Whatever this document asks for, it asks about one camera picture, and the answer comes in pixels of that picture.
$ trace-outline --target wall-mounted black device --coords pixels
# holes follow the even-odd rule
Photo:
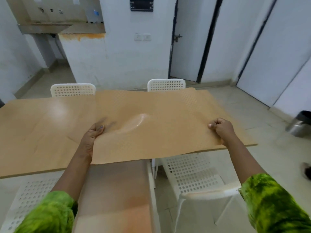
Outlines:
[[[131,11],[153,11],[153,0],[130,0]]]

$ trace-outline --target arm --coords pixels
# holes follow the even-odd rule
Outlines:
[[[251,225],[257,232],[311,232],[308,214],[262,169],[236,136],[231,122],[218,118],[208,126],[228,148],[242,184],[240,194],[247,204]]]
[[[95,138],[104,130],[93,124],[84,134],[68,167],[51,192],[17,227],[15,233],[71,232],[78,199],[90,167]]]
[[[211,121],[208,126],[216,131],[223,145],[227,147],[241,184],[252,175],[266,173],[237,137],[231,122],[218,118]]]

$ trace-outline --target black trash can lid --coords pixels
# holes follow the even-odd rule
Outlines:
[[[303,121],[306,124],[311,125],[311,112],[307,110],[302,110],[300,113],[296,116],[296,119]]]

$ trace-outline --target white door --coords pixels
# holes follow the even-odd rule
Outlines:
[[[311,53],[311,0],[277,0],[237,87],[272,106]]]
[[[216,0],[178,0],[170,76],[196,81]]]

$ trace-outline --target metal trash bin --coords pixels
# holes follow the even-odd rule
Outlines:
[[[311,112],[301,111],[285,129],[296,137],[304,137],[311,133]]]

